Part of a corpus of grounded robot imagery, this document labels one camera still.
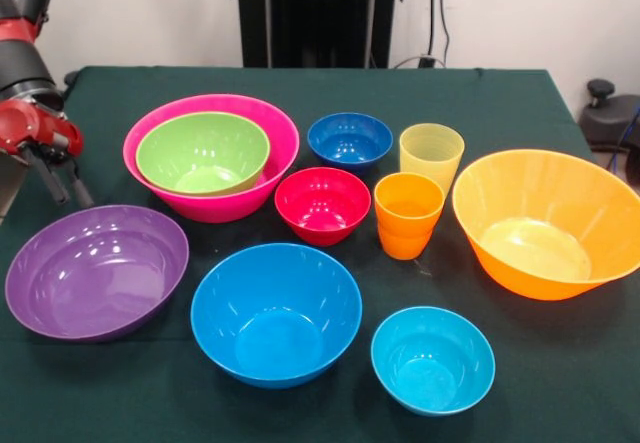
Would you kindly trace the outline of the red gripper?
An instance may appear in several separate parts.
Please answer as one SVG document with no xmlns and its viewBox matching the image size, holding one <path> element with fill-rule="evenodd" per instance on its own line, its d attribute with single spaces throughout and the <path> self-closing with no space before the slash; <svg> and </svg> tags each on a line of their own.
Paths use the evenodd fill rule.
<svg viewBox="0 0 640 443">
<path fill-rule="evenodd" d="M 1 150 L 12 156 L 18 156 L 22 151 L 22 157 L 36 170 L 54 201 L 64 204 L 69 200 L 69 194 L 38 145 L 60 150 L 64 156 L 76 157 L 83 150 L 83 136 L 64 113 L 53 113 L 38 103 L 23 99 L 3 101 Z M 64 168 L 79 206 L 93 207 L 94 200 L 80 178 L 76 161 L 68 159 Z"/>
</svg>

